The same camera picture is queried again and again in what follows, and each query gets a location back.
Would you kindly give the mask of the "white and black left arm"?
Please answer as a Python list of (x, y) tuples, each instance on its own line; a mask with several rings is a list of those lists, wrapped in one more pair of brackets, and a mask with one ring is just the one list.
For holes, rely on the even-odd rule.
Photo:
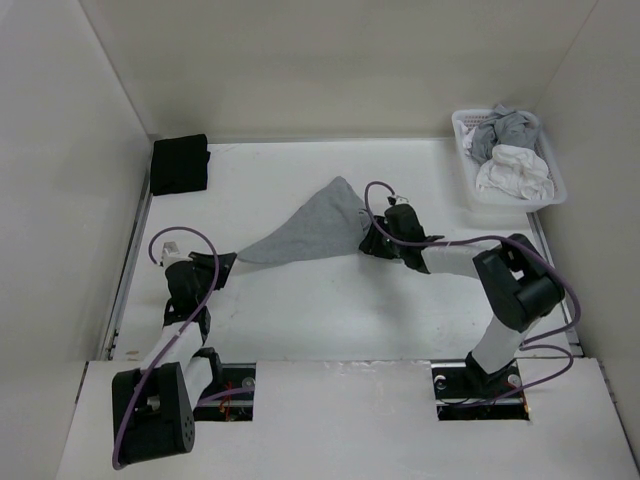
[(193, 449), (196, 405), (200, 397), (219, 395), (225, 377), (218, 353), (204, 345), (211, 315), (202, 301), (225, 286), (236, 258), (163, 252), (169, 298), (160, 340), (139, 366), (117, 373), (111, 384), (116, 469)]

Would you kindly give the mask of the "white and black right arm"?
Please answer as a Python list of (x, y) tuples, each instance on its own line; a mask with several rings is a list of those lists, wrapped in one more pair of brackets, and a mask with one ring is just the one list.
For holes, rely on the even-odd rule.
[(442, 235), (427, 236), (415, 210), (406, 203), (372, 216), (359, 250), (376, 258), (399, 260), (421, 274), (448, 274), (480, 282), (492, 318), (467, 354), (463, 369), (464, 384), (478, 399), (496, 391), (529, 331), (566, 294), (527, 237), (513, 234), (489, 249), (471, 242), (449, 243)]

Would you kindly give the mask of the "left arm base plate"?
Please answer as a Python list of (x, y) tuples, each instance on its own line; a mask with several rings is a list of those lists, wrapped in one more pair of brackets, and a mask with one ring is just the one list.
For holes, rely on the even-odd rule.
[(253, 419), (256, 364), (224, 364), (218, 380), (201, 395), (196, 422), (249, 422)]

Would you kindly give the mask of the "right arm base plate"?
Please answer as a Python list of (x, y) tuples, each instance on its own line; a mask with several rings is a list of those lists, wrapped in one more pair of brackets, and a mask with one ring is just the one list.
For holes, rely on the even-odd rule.
[(440, 421), (529, 420), (523, 392), (497, 400), (522, 385), (516, 362), (484, 386), (470, 379), (463, 362), (432, 363), (431, 374)]

